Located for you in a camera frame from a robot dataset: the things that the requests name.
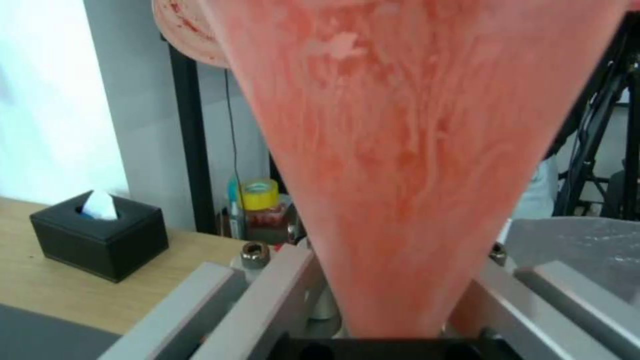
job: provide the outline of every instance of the gray metal plate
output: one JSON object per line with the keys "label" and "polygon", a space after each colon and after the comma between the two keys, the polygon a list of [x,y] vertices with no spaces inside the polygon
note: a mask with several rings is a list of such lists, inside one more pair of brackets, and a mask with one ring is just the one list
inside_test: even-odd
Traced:
{"label": "gray metal plate", "polygon": [[119,337],[0,305],[0,359],[96,359]]}

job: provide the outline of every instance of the metal rod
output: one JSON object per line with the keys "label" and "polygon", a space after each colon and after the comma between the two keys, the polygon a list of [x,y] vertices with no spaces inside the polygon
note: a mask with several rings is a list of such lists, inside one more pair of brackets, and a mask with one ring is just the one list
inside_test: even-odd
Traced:
{"label": "metal rod", "polygon": [[184,56],[171,45],[169,45],[169,54],[196,230],[199,233],[216,234],[198,69],[195,61]]}
{"label": "metal rod", "polygon": [[629,73],[629,114],[627,122],[627,151],[625,155],[625,190],[622,198],[622,218],[636,219],[636,199],[638,187],[638,157],[640,142],[640,76],[635,69]]}

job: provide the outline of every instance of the metal bolt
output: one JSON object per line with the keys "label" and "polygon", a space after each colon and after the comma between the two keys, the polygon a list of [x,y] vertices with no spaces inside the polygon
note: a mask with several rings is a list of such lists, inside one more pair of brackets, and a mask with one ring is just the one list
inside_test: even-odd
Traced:
{"label": "metal bolt", "polygon": [[260,269],[267,266],[271,259],[269,247],[262,241],[249,241],[240,252],[242,265],[249,269]]}
{"label": "metal bolt", "polygon": [[489,258],[495,261],[496,264],[504,266],[507,262],[507,251],[501,243],[495,243],[489,253]]}

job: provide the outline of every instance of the yellow tape roll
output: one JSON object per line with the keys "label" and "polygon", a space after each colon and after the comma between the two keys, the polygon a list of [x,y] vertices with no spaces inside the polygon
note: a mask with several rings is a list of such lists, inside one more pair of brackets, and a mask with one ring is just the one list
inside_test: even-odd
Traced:
{"label": "yellow tape roll", "polygon": [[278,205],[278,183],[271,179],[259,179],[242,185],[243,208],[257,211]]}

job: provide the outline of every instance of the black metal frame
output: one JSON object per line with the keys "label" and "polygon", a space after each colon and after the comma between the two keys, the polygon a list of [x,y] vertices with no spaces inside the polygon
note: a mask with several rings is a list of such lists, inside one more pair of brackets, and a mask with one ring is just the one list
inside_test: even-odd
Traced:
{"label": "black metal frame", "polygon": [[[638,71],[633,65],[637,63],[640,50],[640,22],[636,13],[625,17],[612,44],[598,64],[594,74],[580,95],[570,116],[579,116],[582,121],[577,130],[580,147],[574,154],[570,169],[561,174],[564,184],[558,193],[554,216],[573,215],[575,208],[582,204],[580,195],[587,182],[592,182],[605,199],[607,213],[616,214],[627,220],[636,219],[636,194],[638,179],[638,149],[640,145],[640,81]],[[607,202],[603,179],[593,175],[595,156],[602,142],[602,137],[609,124],[611,114],[622,91],[630,90],[627,153],[625,165],[625,187],[623,191],[622,212],[611,209]],[[585,114],[587,102],[590,110]]]}
{"label": "black metal frame", "polygon": [[196,62],[168,44],[196,230],[216,234]]}

